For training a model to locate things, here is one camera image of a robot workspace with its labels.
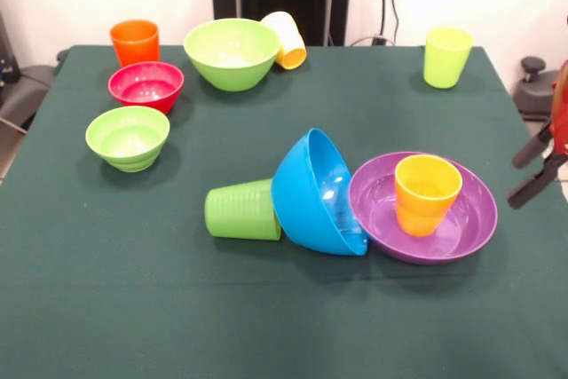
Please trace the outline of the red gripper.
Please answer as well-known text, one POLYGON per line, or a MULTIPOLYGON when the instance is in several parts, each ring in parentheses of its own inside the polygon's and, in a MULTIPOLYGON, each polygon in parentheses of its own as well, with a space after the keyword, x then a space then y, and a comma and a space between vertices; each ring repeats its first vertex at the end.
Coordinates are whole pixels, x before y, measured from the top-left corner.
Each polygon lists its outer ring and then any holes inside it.
POLYGON ((567 64, 568 60, 560 67, 552 85, 551 124, 542 124, 539 131, 515 154, 512 164, 517 169, 524 168, 547 150, 552 139, 553 153, 545 159, 540 172, 530 176, 508 196, 507 201, 512 209, 522 208, 554 181, 560 167, 560 155, 567 155, 567 64))

